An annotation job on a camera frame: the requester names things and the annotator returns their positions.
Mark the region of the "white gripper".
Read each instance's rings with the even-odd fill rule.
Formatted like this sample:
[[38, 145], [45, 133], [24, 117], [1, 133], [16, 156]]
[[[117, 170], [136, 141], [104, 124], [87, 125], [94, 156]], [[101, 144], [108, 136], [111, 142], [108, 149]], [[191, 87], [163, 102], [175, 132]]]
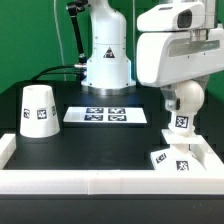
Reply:
[[180, 99], [174, 83], [200, 77], [200, 95], [204, 96], [208, 75], [224, 70], [224, 28], [211, 29], [206, 41], [192, 41], [189, 32], [143, 33], [136, 56], [139, 82], [161, 87], [165, 108], [176, 111]]

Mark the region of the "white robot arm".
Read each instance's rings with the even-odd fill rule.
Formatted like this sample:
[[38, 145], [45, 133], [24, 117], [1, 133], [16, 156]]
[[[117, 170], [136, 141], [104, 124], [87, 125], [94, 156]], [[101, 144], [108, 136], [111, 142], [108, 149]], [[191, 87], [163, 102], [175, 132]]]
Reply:
[[[82, 85], [116, 94], [135, 85], [126, 56], [126, 20], [108, 0], [89, 4], [93, 49]], [[217, 0], [165, 0], [138, 16], [137, 29], [137, 81], [161, 88], [171, 111], [201, 105], [207, 76], [224, 70]]]

